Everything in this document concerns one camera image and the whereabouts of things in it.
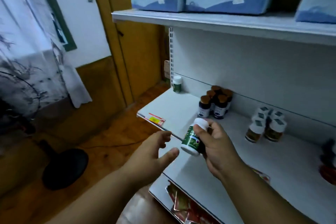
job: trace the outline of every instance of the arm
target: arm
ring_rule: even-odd
[[[313,224],[238,156],[230,138],[216,122],[208,120],[210,135],[198,125],[194,131],[206,147],[208,168],[218,178],[245,224]]]
[[[154,182],[179,155],[173,148],[159,158],[171,132],[157,132],[145,140],[119,170],[107,175],[48,224],[116,223],[124,207],[142,187]]]

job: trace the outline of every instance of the curtain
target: curtain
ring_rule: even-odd
[[[0,97],[17,112],[34,117],[68,96],[76,108],[92,101],[68,55],[46,0],[0,0]]]

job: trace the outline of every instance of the brown bottle cap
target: brown bottle cap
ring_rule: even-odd
[[[217,90],[221,90],[222,88],[220,86],[211,86],[211,90],[213,91],[217,91]]]
[[[225,95],[219,95],[218,100],[220,103],[225,103],[228,100],[228,97]]]
[[[209,96],[210,98],[213,98],[216,95],[216,92],[213,90],[208,90],[207,91],[207,96]]]
[[[201,103],[208,104],[210,100],[211,98],[209,96],[201,96]]]
[[[227,95],[228,97],[232,97],[232,96],[233,96],[233,91],[232,91],[232,90],[224,89],[224,90],[222,90],[222,91],[223,91],[223,93],[224,93],[225,95]]]

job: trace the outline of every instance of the forearm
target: forearm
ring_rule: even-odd
[[[311,224],[243,162],[222,183],[245,224]]]
[[[116,223],[136,191],[121,168],[99,181],[48,224]]]

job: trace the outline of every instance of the yellow price label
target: yellow price label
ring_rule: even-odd
[[[156,123],[156,124],[159,124],[160,121],[161,121],[161,120],[159,120],[159,119],[157,119],[155,117],[150,117],[149,120],[152,121],[152,122],[154,122],[154,123]]]

